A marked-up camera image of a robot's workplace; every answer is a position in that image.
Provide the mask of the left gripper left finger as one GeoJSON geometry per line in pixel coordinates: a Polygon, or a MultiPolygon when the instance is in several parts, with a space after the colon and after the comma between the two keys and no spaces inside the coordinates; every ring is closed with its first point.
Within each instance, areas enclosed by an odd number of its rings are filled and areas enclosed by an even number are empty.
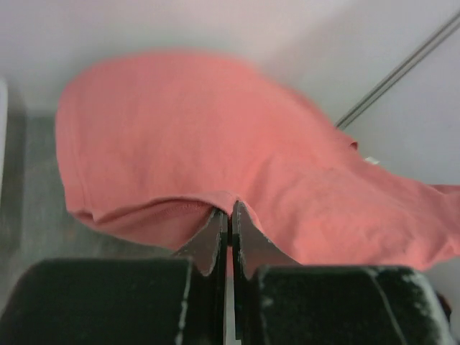
{"type": "Polygon", "coordinates": [[[3,344],[223,344],[228,218],[169,257],[47,259],[15,285],[3,344]]]}

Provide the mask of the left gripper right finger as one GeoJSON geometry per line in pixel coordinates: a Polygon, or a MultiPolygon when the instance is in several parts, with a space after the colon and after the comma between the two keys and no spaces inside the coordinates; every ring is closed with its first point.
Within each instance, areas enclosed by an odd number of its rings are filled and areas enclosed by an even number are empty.
{"type": "Polygon", "coordinates": [[[454,344],[451,311],[419,271],[301,265],[231,216],[236,337],[243,344],[454,344]]]}

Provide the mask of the salmon pink t shirt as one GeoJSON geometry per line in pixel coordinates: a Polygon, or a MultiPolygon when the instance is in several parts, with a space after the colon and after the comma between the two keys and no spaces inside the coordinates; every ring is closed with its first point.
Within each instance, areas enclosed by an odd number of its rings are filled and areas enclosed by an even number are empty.
{"type": "Polygon", "coordinates": [[[69,213],[178,249],[242,201],[304,265],[407,265],[459,254],[459,188],[365,161],[310,101],[238,60],[157,51],[98,63],[63,91],[57,163],[69,213]]]}

